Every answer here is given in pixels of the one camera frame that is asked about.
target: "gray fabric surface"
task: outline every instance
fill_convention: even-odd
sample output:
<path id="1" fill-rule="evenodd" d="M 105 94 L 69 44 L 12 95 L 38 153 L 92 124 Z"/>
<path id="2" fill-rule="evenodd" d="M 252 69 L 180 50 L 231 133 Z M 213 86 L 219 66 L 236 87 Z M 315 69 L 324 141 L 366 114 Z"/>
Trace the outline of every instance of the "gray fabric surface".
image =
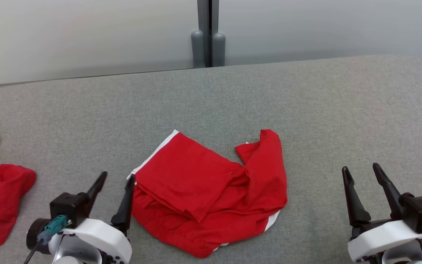
<path id="1" fill-rule="evenodd" d="M 33 82 L 0 88 L 0 164 L 37 172 L 0 264 L 22 263 L 25 234 L 62 192 L 109 172 L 91 217 L 109 221 L 125 177 L 173 129 L 233 161 L 270 128 L 282 141 L 288 205 L 264 234 L 197 259 L 132 219 L 131 263 L 350 263 L 341 168 L 373 219 L 389 216 L 372 163 L 422 195 L 422 62 L 398 56 L 285 62 Z M 35 254 L 32 263 L 50 263 Z"/>

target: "black cable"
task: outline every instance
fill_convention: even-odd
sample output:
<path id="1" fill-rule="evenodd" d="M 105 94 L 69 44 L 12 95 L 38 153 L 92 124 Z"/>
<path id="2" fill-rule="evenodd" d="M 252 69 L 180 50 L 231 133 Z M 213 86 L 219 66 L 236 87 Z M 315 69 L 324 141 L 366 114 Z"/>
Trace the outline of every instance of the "black cable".
<path id="1" fill-rule="evenodd" d="M 32 258 L 32 256 L 34 255 L 35 251 L 37 251 L 37 248 L 42 244 L 43 239 L 40 239 L 37 244 L 35 244 L 35 247 L 32 249 L 32 251 L 30 251 L 29 255 L 27 256 L 27 258 L 24 261 L 24 264 L 28 264 L 30 259 Z"/>

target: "gray panel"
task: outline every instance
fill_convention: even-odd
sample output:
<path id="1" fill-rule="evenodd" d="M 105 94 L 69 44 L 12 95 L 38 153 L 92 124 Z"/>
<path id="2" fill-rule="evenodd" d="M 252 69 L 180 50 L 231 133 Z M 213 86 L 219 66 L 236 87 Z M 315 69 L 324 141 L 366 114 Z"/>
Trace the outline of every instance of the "gray panel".
<path id="1" fill-rule="evenodd" d="M 232 37 L 226 65 L 374 54 L 422 60 L 422 1 L 221 0 L 216 32 Z"/>
<path id="2" fill-rule="evenodd" d="M 203 32 L 197 30 L 191 33 L 191 48 L 193 50 L 193 67 L 206 67 Z"/>
<path id="3" fill-rule="evenodd" d="M 194 1 L 13 3 L 0 1 L 0 84 L 193 67 Z"/>
<path id="4" fill-rule="evenodd" d="M 216 33 L 212 37 L 212 66 L 224 66 L 226 61 L 226 36 Z"/>
<path id="5" fill-rule="evenodd" d="M 211 1 L 211 35 L 214 36 L 219 30 L 219 0 Z"/>
<path id="6" fill-rule="evenodd" d="M 197 0 L 198 29 L 204 36 L 204 60 L 206 67 L 211 67 L 211 34 L 209 24 L 209 0 Z"/>

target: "red t-shirt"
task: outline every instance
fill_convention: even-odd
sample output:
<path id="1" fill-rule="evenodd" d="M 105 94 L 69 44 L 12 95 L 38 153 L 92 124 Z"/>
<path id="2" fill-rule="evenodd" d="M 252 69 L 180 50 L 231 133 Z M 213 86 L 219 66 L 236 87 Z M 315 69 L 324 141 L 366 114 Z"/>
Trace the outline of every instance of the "red t-shirt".
<path id="1" fill-rule="evenodd" d="M 231 162 L 174 131 L 140 167 L 132 214 L 153 236 L 196 257 L 266 231 L 286 205 L 286 173 L 278 134 Z"/>

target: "cable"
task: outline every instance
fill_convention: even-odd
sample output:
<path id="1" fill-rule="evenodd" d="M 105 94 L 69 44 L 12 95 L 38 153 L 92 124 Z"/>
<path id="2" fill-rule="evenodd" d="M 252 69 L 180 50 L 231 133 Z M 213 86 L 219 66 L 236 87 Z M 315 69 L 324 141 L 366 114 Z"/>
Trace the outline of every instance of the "cable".
<path id="1" fill-rule="evenodd" d="M 30 251 L 29 255 L 24 261 L 24 264 L 28 264 L 32 256 L 34 255 L 35 251 L 37 251 L 37 248 L 40 245 L 46 245 L 52 237 L 57 234 L 58 232 L 61 232 L 65 227 L 68 225 L 68 220 L 65 215 L 61 214 L 55 219 L 53 219 L 47 226 L 45 226 L 44 230 L 37 235 L 37 244 L 35 244 L 35 247 Z"/>
<path id="2" fill-rule="evenodd" d="M 37 244 L 35 244 L 35 247 L 32 249 L 32 251 L 30 251 L 29 255 L 25 259 L 24 264 L 28 264 L 29 263 L 30 259 L 34 255 L 35 251 L 37 251 L 37 248 L 42 244 L 42 242 L 43 242 L 43 239 L 39 239 L 37 241 Z"/>

